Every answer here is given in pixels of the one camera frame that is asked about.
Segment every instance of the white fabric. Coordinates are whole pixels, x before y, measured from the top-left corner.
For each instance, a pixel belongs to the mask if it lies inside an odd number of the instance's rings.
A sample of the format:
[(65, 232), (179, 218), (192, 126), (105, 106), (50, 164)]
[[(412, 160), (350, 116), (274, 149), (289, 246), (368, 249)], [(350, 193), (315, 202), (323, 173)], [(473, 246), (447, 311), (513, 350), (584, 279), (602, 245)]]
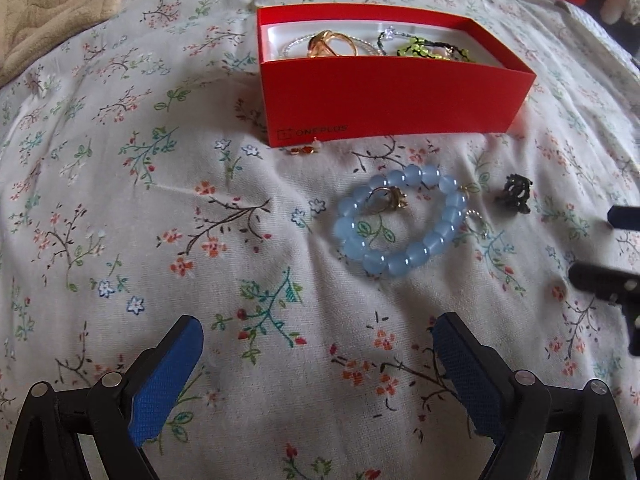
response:
[[(639, 443), (620, 310), (566, 278), (575, 259), (638, 270), (638, 236), (604, 221), (614, 203), (640, 205), (638, 72), (549, 0), (335, 0), (465, 14), (538, 79), (508, 135), (292, 157), (264, 143), (254, 10), (313, 1), (334, 0), (126, 0), (0, 91), (0, 463), (33, 383), (93, 384), (180, 314), (201, 320), (206, 348), (145, 444), (162, 480), (477, 478), (491, 443), (425, 351), (449, 310), (547, 384), (606, 381)], [(469, 185), (491, 234), (461, 232), (407, 278), (369, 278), (336, 249), (335, 204), (412, 162)], [(534, 183), (528, 216), (494, 203), (510, 173)], [(409, 199), (384, 229), (361, 219), (373, 247), (404, 248), (433, 224), (438, 193)]]

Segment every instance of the blue pad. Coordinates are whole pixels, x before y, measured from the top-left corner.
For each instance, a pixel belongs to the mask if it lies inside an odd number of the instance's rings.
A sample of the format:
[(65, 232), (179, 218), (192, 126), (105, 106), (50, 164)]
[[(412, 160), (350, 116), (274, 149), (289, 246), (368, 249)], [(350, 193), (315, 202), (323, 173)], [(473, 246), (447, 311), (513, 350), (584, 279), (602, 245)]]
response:
[[(453, 382), (458, 398), (478, 434), (491, 437), (498, 446), (504, 438), (502, 397), (482, 370), (474, 352), (446, 317), (433, 327), (433, 348)], [(478, 350), (487, 348), (478, 344)]]
[(132, 399), (129, 436), (136, 447), (158, 436), (200, 359), (204, 334), (191, 318)]

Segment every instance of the open box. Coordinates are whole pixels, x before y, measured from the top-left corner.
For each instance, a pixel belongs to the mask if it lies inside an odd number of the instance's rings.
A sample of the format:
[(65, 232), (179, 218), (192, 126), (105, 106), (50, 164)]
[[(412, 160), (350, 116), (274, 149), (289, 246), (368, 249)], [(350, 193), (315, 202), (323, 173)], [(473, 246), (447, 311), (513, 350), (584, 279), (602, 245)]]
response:
[[(300, 4), (258, 8), (257, 19), (273, 147), (389, 134), (504, 133), (536, 78), (464, 16), (376, 4)], [(388, 56), (312, 59), (305, 55), (306, 41), (299, 41), (289, 52), (296, 57), (282, 57), (293, 40), (325, 29), (376, 45), (390, 25), (466, 48), (477, 62), (396, 56), (407, 38), (385, 42)]]

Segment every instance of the red box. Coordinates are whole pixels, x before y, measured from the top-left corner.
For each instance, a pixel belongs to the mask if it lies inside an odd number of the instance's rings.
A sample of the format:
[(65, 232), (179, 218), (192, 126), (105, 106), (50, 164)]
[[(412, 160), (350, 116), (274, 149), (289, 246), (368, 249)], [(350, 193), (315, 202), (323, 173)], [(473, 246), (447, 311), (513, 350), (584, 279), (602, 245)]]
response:
[[(504, 133), (536, 78), (511, 50), (464, 16), (376, 4), (301, 4), (258, 8), (257, 20), (262, 92), (274, 147), (308, 144), (314, 138)], [(496, 66), (395, 55), (279, 58), (284, 45), (274, 48), (269, 37), (277, 24), (323, 20), (379, 22), (376, 39), (385, 23), (398, 30), (403, 25), (396, 23), (465, 33)], [(300, 23), (307, 31), (313, 25)], [(319, 23), (314, 30), (324, 28), (331, 27)]]

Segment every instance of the blue bead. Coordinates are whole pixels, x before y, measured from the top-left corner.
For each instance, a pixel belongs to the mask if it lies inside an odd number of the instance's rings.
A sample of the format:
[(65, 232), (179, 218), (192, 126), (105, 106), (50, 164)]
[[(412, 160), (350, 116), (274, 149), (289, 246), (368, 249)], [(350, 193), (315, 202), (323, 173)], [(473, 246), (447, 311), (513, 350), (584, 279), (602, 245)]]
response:
[(338, 213), (341, 216), (356, 216), (360, 212), (360, 205), (350, 196), (338, 202)]
[(341, 216), (334, 224), (334, 236), (347, 240), (356, 234), (356, 222), (350, 216)]
[(387, 257), (386, 262), (389, 266), (389, 274), (392, 276), (404, 276), (411, 269), (411, 261), (406, 253), (393, 253)]
[(412, 267), (420, 267), (429, 259), (429, 250), (421, 242), (412, 242), (406, 248)]
[(442, 212), (442, 219), (445, 222), (449, 222), (457, 229), (460, 227), (465, 217), (460, 209), (450, 205), (449, 207), (444, 208), (444, 211)]
[(456, 235), (456, 229), (453, 227), (451, 222), (438, 222), (433, 230), (444, 238), (445, 243), (452, 241), (453, 237)]
[(386, 176), (386, 180), (389, 182), (390, 186), (396, 186), (396, 187), (406, 186), (406, 175), (404, 174), (404, 171), (400, 171), (400, 170), (389, 171), (389, 174)]
[(448, 195), (449, 193), (453, 193), (454, 191), (458, 190), (458, 181), (451, 175), (445, 175), (440, 178), (438, 187), (440, 188), (441, 192), (443, 192), (445, 195)]
[(351, 260), (360, 261), (367, 252), (367, 241), (362, 236), (348, 238), (342, 250)]
[(418, 186), (422, 181), (422, 170), (415, 164), (409, 164), (404, 168), (404, 175), (408, 186)]
[(425, 186), (435, 186), (440, 180), (440, 170), (433, 164), (422, 168), (422, 182)]
[(382, 251), (369, 251), (364, 255), (362, 267), (369, 274), (381, 274), (386, 269), (386, 256)]
[(466, 193), (457, 191), (455, 193), (449, 193), (447, 195), (445, 205), (455, 207), (456, 209), (460, 209), (460, 211), (464, 211), (466, 209), (468, 200), (469, 198), (466, 196)]
[(364, 204), (365, 200), (369, 198), (371, 188), (369, 186), (358, 186), (351, 193), (351, 197), (359, 204)]
[(384, 175), (374, 175), (369, 179), (369, 187), (371, 189), (386, 186), (388, 186), (388, 181), (386, 180), (386, 177)]
[(427, 234), (422, 239), (422, 243), (429, 250), (430, 256), (442, 254), (442, 251), (444, 251), (444, 238), (434, 231)]

